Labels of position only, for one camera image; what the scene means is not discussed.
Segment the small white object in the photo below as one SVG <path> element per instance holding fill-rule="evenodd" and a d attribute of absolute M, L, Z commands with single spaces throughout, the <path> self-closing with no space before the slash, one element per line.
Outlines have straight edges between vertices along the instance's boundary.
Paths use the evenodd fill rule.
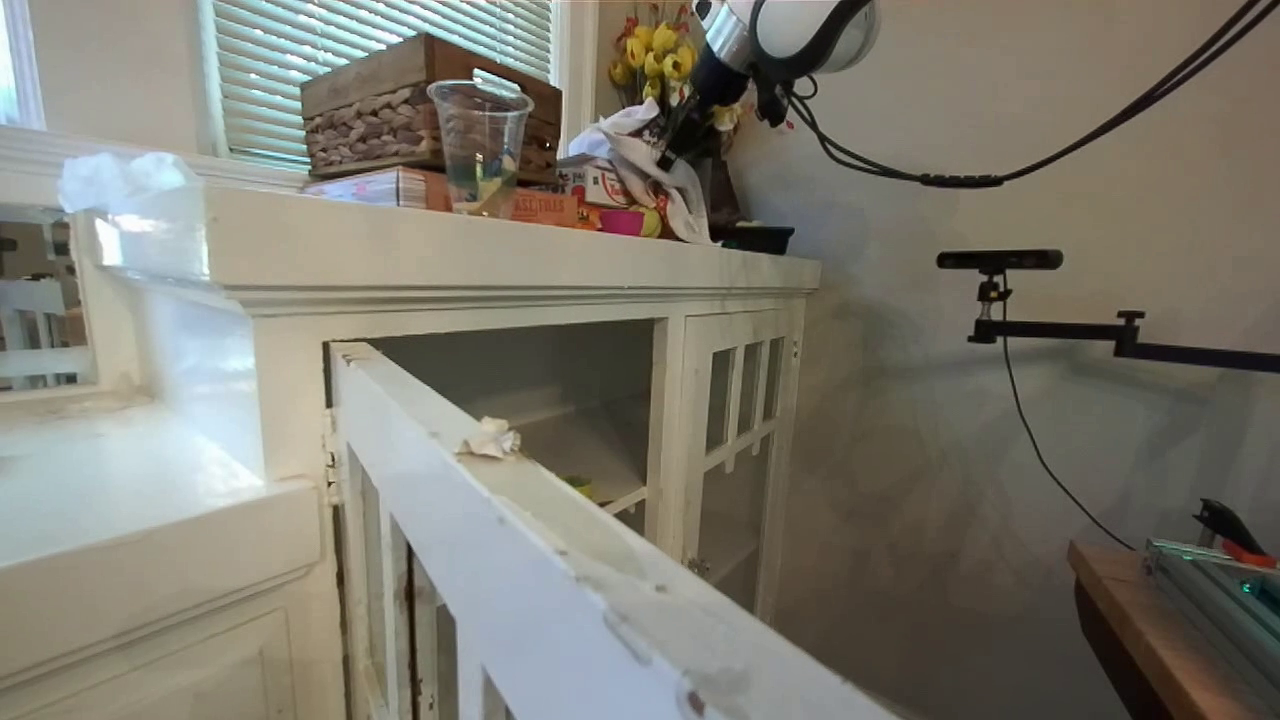
<path fill-rule="evenodd" d="M 463 450 L 503 458 L 518 450 L 518 430 L 510 430 L 506 421 L 479 417 L 476 430 L 463 438 Z"/>

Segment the box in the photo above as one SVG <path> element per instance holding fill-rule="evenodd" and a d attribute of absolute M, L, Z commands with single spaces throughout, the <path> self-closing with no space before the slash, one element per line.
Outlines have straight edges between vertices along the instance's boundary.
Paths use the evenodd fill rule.
<path fill-rule="evenodd" d="M 370 206 L 431 206 L 449 210 L 449 178 L 429 168 L 378 168 L 334 178 L 312 178 L 306 196 L 339 199 L 339 202 L 370 202 Z M 517 188 L 510 196 L 517 224 L 557 224 L 579 226 L 576 199 L 564 193 Z"/>
<path fill-rule="evenodd" d="M 557 178 L 561 87 L 455 47 L 441 36 L 410 36 L 334 73 L 298 84 L 312 176 L 349 176 L 390 162 L 443 168 L 431 79 L 466 79 L 471 66 L 503 76 L 530 97 L 522 123 L 518 178 Z"/>

